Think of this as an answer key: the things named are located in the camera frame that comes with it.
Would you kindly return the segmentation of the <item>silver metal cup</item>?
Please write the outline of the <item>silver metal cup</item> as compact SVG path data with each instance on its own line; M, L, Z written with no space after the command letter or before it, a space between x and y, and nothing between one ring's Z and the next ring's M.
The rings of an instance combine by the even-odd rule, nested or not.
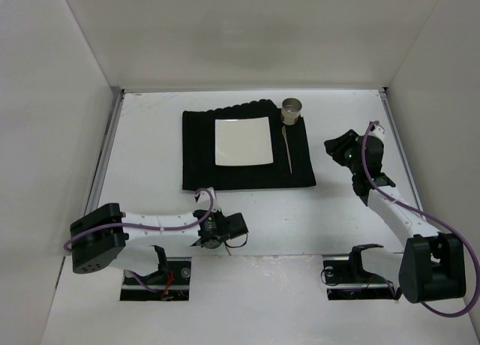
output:
M286 126L295 125L299 120L302 111L302 102L290 97L283 100L280 109L280 119Z

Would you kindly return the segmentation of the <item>square white plate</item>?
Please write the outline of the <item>square white plate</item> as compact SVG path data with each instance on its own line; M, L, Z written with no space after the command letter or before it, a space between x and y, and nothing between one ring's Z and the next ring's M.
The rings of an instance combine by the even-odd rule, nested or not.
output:
M217 119L214 163L220 167L251 167L274 162L268 117Z

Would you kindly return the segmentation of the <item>silver table knife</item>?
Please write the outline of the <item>silver table knife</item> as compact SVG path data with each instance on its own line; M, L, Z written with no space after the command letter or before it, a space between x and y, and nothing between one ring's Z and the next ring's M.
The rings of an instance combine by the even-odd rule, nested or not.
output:
M293 166L292 166L291 155L290 155L290 147L289 147L288 138L287 138L287 128L286 128L286 125L284 125L284 126L281 128L281 133L282 133L283 141L284 141L285 148L286 148L286 158L287 158L288 165L289 165L289 173L290 173L290 174L293 174Z

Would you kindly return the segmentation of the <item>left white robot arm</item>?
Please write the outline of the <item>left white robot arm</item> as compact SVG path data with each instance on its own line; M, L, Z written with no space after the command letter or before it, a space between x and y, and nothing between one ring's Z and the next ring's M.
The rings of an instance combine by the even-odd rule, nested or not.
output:
M218 208L177 215L143 215L123 212L108 203L70 225L73 272L99 272L107 267L145 277L167 272L167 256L188 248L214 250L248 234L241 213L226 216Z

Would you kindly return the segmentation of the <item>black cloth placemat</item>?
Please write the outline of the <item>black cloth placemat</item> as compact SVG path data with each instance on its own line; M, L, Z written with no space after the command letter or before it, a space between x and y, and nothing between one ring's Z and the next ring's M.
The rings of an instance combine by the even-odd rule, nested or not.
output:
M259 166L215 164L215 121L268 117L274 162ZM269 99L225 108L182 113L182 188L216 191L308 188L316 185L303 118L286 128L292 174L289 171L281 128L281 110Z

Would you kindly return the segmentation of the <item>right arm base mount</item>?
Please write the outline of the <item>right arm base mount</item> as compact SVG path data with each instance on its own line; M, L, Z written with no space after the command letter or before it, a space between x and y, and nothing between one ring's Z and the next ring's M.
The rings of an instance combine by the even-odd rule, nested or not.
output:
M402 256L379 244L356 245L348 254L324 256L320 280L326 287L327 299L399 300Z

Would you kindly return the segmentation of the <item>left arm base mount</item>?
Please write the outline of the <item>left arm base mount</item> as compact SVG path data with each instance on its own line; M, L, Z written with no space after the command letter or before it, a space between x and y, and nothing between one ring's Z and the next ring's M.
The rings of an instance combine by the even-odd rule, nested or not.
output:
M186 302L190 297L190 257L162 255L160 269L146 276L124 271L121 302Z

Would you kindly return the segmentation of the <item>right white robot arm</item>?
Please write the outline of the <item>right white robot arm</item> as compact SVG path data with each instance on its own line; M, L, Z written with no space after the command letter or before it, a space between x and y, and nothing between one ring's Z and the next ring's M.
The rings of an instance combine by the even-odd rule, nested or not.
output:
M384 130L367 136L348 130L325 141L333 161L352 173L354 193L388 228L402 253L380 244L356 245L349 253L349 271L356 281L383 279L416 304L465 295L464 245L451 233L440 232L403 203L396 184L382 171Z

